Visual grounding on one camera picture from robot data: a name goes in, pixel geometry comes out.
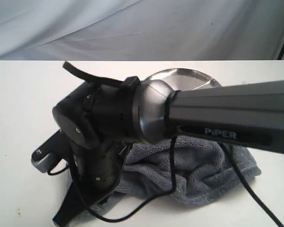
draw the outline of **gray towel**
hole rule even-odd
[[[169,143],[170,140],[159,145],[135,144],[126,158],[119,186],[106,203],[92,209],[104,215],[126,194],[145,199],[170,190]],[[261,174],[246,148],[226,146],[247,180]],[[178,137],[175,168],[177,189],[170,197],[188,208],[212,203],[239,184],[221,147],[213,141]],[[81,222],[91,218],[83,212],[76,219]]]

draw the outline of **stainless steel bowl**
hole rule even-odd
[[[146,80],[160,79],[174,90],[188,91],[212,87],[221,87],[221,84],[211,76],[197,70],[173,68],[156,72]]]

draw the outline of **white fabric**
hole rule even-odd
[[[0,0],[3,60],[275,59],[284,0]]]

